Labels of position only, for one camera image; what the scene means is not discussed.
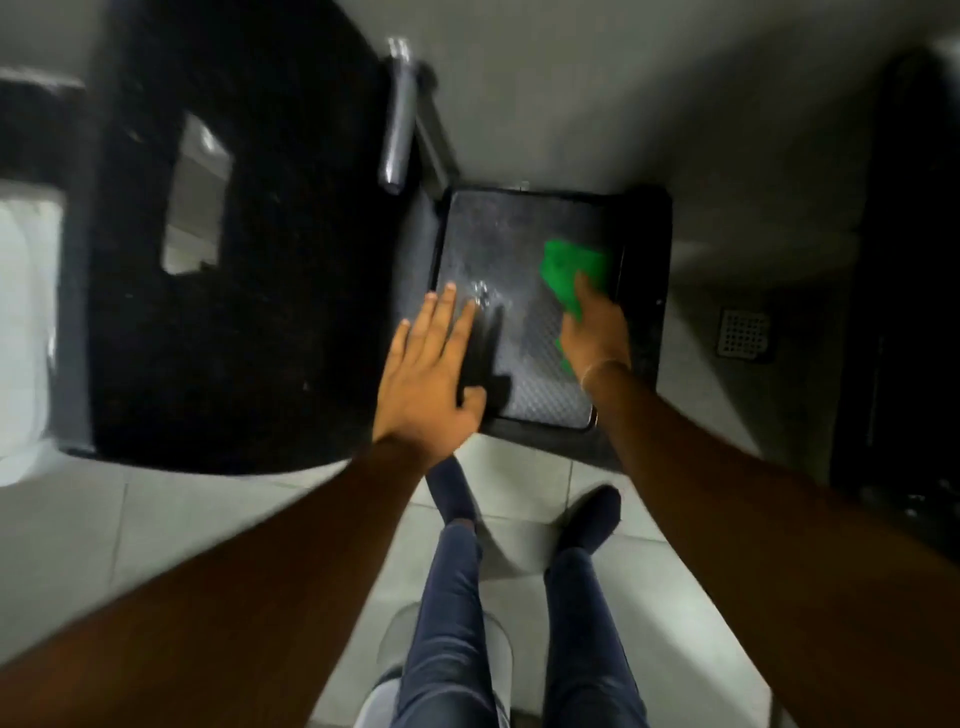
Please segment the square metal floor drain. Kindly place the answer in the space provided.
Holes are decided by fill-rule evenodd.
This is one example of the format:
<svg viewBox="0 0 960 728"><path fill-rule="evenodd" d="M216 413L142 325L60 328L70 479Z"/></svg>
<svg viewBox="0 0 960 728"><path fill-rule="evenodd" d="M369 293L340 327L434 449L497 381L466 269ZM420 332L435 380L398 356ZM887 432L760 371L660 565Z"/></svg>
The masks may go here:
<svg viewBox="0 0 960 728"><path fill-rule="evenodd" d="M723 308L716 355L739 361L761 361L772 351L773 319L762 311Z"/></svg>

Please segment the person's right hand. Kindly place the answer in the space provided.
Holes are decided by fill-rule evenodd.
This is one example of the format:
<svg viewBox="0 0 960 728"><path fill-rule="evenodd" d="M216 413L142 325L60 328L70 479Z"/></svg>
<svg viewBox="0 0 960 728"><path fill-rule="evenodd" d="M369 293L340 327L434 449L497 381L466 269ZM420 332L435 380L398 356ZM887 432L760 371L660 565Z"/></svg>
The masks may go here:
<svg viewBox="0 0 960 728"><path fill-rule="evenodd" d="M563 314L559 334L561 352L587 393L612 370L632 370L629 330L623 311L595 289L597 296L587 313Z"/></svg>

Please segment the person's right leg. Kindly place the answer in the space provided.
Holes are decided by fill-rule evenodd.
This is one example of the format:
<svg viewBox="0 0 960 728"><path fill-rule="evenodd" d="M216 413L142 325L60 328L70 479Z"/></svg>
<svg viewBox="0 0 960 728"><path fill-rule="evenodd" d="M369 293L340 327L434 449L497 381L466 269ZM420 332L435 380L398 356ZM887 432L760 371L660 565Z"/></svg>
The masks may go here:
<svg viewBox="0 0 960 728"><path fill-rule="evenodd" d="M561 529L544 574L549 646L543 728L650 728L593 563L620 515L616 487L590 491Z"/></svg>

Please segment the person's left hand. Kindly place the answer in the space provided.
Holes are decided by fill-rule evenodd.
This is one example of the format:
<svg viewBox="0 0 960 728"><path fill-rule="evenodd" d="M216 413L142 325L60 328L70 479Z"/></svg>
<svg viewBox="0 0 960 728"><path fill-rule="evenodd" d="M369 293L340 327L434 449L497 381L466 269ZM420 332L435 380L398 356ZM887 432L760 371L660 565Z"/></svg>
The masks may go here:
<svg viewBox="0 0 960 728"><path fill-rule="evenodd" d="M373 423L373 442L402 448L425 474L453 455L474 434L461 434L456 411L462 403L461 375L477 311L476 302L457 302L450 331L440 354L426 354L426 333L433 312L427 292L411 322L402 363L383 370Z"/></svg>

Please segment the white ceramic fixture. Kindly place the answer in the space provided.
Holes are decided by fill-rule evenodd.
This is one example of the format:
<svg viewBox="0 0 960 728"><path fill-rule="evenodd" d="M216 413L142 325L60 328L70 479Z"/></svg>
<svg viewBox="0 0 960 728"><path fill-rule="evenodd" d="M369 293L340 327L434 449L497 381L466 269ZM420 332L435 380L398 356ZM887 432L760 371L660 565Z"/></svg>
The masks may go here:
<svg viewBox="0 0 960 728"><path fill-rule="evenodd" d="M64 195L0 179L0 488L48 472Z"/></svg>

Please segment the black textured tray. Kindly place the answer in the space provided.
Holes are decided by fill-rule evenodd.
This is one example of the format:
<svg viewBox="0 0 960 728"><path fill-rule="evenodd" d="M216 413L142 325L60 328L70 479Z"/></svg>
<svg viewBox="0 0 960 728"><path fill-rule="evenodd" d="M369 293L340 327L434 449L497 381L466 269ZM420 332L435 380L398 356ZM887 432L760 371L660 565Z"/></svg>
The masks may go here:
<svg viewBox="0 0 960 728"><path fill-rule="evenodd" d="M486 390L487 421L574 432L593 425L594 408L560 348L565 307L541 266L549 242L582 246L606 258L604 284L614 285L616 200L479 185L444 195L436 279L476 305L461 383Z"/></svg>

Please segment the person's right forearm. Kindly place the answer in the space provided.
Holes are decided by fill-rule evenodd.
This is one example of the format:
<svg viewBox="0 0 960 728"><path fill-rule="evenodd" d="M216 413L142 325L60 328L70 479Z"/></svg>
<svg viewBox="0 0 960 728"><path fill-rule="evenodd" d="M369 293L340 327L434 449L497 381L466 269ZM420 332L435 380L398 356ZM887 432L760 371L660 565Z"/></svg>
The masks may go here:
<svg viewBox="0 0 960 728"><path fill-rule="evenodd" d="M960 728L960 567L631 371L588 393L640 499L798 728Z"/></svg>

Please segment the person's left forearm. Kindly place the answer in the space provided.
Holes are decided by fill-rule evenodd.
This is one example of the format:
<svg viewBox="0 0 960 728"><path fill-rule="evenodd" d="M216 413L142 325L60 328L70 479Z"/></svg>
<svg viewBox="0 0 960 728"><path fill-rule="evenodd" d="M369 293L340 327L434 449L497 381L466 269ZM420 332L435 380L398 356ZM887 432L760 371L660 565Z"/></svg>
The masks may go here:
<svg viewBox="0 0 960 728"><path fill-rule="evenodd" d="M0 728L306 728L426 473L388 438L0 668Z"/></svg>

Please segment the black stone counter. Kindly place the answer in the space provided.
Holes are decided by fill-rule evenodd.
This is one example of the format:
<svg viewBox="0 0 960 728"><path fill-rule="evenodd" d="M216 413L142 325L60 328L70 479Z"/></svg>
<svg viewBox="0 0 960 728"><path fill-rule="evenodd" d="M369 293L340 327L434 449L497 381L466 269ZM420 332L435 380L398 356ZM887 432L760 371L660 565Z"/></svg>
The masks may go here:
<svg viewBox="0 0 960 728"><path fill-rule="evenodd" d="M60 237L61 451L253 476L369 437L407 207L378 184L389 90L337 0L109 0ZM174 274L189 117L232 164L216 264Z"/></svg>

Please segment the green cleaning cloth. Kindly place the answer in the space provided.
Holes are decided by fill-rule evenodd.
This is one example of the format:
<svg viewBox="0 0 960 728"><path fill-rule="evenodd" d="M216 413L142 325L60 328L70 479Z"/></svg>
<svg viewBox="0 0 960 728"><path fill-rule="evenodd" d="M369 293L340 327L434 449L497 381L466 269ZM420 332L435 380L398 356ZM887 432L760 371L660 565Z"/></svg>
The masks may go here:
<svg viewBox="0 0 960 728"><path fill-rule="evenodd" d="M562 327L564 314L575 312L577 300L574 294L573 280L576 272L587 272L593 280L594 286L606 294L605 285L611 273L611 265L611 258L605 252L597 249L591 249L563 239L552 239L545 242L543 258L539 264L539 274L562 308L560 327ZM562 353L560 335L556 339L556 347L562 356L563 368L574 376L569 362Z"/></svg>

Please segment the shiny rectangular panel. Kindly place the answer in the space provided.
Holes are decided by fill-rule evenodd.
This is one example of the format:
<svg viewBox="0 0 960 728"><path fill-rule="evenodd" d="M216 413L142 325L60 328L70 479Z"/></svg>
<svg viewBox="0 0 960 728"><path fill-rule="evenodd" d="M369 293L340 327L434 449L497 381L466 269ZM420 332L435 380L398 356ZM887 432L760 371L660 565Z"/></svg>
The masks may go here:
<svg viewBox="0 0 960 728"><path fill-rule="evenodd" d="M185 116L167 205L161 268L185 276L216 267L234 158L211 128Z"/></svg>

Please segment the dark door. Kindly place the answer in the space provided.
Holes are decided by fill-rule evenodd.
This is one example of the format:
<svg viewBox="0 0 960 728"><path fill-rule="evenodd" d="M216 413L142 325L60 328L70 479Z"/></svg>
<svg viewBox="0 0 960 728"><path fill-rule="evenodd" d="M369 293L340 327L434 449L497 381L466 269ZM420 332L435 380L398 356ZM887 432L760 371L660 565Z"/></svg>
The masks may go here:
<svg viewBox="0 0 960 728"><path fill-rule="evenodd" d="M960 565L960 34L878 93L829 482Z"/></svg>

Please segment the person's leg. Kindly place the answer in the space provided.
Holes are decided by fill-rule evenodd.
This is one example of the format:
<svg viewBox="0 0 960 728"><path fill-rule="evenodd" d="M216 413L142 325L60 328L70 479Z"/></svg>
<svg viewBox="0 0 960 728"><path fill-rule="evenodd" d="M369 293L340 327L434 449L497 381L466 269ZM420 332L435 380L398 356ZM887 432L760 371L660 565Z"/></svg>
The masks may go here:
<svg viewBox="0 0 960 728"><path fill-rule="evenodd" d="M590 491L561 529L544 574L549 646L543 728L650 728L593 563L620 515L616 487Z"/></svg>
<svg viewBox="0 0 960 728"><path fill-rule="evenodd" d="M426 474L443 519L390 728L500 728L479 594L483 549L466 475L453 455Z"/></svg>

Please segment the person's left leg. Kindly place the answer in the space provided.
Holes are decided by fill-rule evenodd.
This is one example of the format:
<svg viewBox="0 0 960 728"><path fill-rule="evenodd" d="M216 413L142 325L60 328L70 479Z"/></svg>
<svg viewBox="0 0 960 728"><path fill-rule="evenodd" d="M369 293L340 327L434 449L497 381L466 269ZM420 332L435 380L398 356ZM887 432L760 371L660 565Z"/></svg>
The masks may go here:
<svg viewBox="0 0 960 728"><path fill-rule="evenodd" d="M483 549L466 475L453 455L426 474L443 519L390 728L500 728L479 594Z"/></svg>

